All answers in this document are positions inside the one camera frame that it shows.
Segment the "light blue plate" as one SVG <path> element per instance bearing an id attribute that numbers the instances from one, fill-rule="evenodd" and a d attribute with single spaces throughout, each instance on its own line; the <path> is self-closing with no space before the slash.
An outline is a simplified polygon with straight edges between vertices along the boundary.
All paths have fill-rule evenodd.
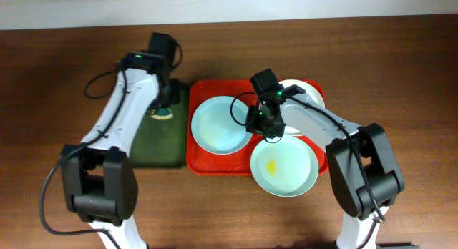
<path id="1" fill-rule="evenodd" d="M 245 121 L 248 107 L 234 97 L 217 96 L 205 100 L 194 111 L 191 132 L 194 140 L 205 151 L 229 155 L 243 149 L 252 134 L 236 121 Z"/>

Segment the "mint green plate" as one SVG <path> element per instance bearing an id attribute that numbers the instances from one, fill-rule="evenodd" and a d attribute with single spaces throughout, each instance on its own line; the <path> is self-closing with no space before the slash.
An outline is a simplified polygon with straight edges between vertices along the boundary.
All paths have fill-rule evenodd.
<path id="1" fill-rule="evenodd" d="M 284 136 L 276 143 L 259 142 L 250 156 L 250 170 L 257 184 L 278 197 L 297 197 L 318 179 L 318 158 L 304 141 Z"/>

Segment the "green and yellow sponge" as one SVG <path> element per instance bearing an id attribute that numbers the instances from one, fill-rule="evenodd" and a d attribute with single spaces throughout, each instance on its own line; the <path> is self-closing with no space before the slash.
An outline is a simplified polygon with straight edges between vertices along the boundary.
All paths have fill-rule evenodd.
<path id="1" fill-rule="evenodd" d="M 157 120 L 168 120 L 173 118 L 173 113 L 170 108 L 153 109 L 149 116 Z"/>

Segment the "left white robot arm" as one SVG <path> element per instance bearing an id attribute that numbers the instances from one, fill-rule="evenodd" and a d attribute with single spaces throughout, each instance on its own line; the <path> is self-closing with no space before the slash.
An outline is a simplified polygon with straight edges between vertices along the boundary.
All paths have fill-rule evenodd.
<path id="1" fill-rule="evenodd" d="M 154 32 L 146 50 L 128 52 L 117 63 L 117 81 L 93 128 L 79 145 L 64 146 L 58 161 L 68 211 L 89 224 L 106 248 L 147 248 L 133 212 L 138 184 L 130 150 L 146 113 L 172 117 L 181 101 L 179 82 L 170 73 L 179 66 L 182 47 L 169 34 Z"/>

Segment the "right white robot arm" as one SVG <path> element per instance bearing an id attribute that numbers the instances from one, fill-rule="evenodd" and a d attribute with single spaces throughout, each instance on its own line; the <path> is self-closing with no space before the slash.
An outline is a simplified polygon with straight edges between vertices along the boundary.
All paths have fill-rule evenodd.
<path id="1" fill-rule="evenodd" d="M 377 248 L 384 215 L 405 186 L 384 128 L 338 117 L 299 86 L 284 87 L 271 69 L 254 74 L 250 83 L 257 102 L 248 110 L 248 132 L 269 139 L 292 127 L 326 153 L 333 195 L 344 211 L 333 247 Z"/>

